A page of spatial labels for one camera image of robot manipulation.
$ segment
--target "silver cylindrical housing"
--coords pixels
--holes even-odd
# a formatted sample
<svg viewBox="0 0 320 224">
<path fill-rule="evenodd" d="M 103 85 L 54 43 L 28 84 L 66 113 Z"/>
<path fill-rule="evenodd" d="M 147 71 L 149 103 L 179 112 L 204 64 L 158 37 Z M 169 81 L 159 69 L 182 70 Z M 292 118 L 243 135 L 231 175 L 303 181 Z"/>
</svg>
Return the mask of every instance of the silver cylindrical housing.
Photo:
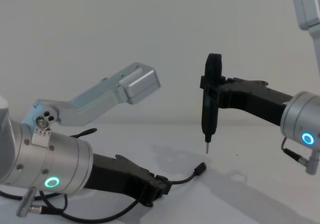
<svg viewBox="0 0 320 224">
<path fill-rule="evenodd" d="M 28 126 L 21 124 L 20 128 L 21 143 L 15 144 L 18 154 L 9 174 L 2 178 L 4 184 L 64 194 L 83 188 L 93 166 L 88 142 L 51 132 L 48 146 L 38 146 L 31 142 Z"/>
<path fill-rule="evenodd" d="M 320 149 L 320 97 L 301 92 L 290 100 L 281 118 L 281 132 L 311 149 Z"/>
</svg>

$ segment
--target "white wall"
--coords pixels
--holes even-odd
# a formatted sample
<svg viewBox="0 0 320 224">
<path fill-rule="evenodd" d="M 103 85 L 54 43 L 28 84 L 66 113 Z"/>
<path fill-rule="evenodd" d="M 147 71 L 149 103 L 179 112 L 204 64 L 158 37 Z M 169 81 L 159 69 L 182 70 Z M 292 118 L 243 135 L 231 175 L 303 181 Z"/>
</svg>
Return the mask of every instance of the white wall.
<svg viewBox="0 0 320 224">
<path fill-rule="evenodd" d="M 69 100 L 139 61 L 156 68 L 161 90 L 100 121 L 198 123 L 210 52 L 222 53 L 226 76 L 319 93 L 292 0 L 0 0 L 0 93 L 19 120 L 37 98 Z M 257 121 L 231 110 L 220 120 Z"/>
</svg>

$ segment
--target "glowing blue led ring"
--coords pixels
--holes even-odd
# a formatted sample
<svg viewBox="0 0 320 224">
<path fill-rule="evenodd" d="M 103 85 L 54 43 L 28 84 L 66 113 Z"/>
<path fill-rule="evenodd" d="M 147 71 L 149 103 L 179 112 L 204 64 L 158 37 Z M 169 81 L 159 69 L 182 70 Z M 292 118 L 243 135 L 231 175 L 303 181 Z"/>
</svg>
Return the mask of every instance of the glowing blue led ring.
<svg viewBox="0 0 320 224">
<path fill-rule="evenodd" d="M 315 142 L 315 139 L 310 133 L 303 133 L 302 140 L 308 145 L 312 145 Z"/>
<path fill-rule="evenodd" d="M 59 178 L 57 177 L 51 177 L 51 178 L 48 178 L 44 185 L 47 187 L 47 188 L 55 188 L 56 186 L 58 186 L 60 183 L 60 180 Z"/>
</svg>

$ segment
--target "white table surface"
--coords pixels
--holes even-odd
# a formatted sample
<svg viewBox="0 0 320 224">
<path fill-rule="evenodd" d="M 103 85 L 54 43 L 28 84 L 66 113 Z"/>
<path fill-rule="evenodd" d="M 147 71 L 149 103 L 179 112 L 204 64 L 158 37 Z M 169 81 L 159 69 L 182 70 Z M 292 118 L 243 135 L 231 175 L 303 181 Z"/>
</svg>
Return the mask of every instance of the white table surface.
<svg viewBox="0 0 320 224">
<path fill-rule="evenodd" d="M 281 152 L 279 127 L 219 126 L 208 155 L 200 126 L 91 124 L 86 128 L 91 127 L 98 132 L 85 139 L 95 153 L 121 154 L 170 180 L 189 176 L 200 162 L 208 167 L 201 177 L 173 187 L 153 208 L 138 205 L 114 224 L 320 224 L 320 171 L 309 176 Z M 70 135 L 84 129 L 54 126 L 55 131 Z M 310 154 L 291 141 L 288 146 Z M 67 212 L 102 218 L 131 202 L 124 195 L 84 190 L 70 197 Z M 0 223 L 71 223 L 55 216 L 20 219 L 17 207 L 18 202 L 0 198 Z"/>
</svg>

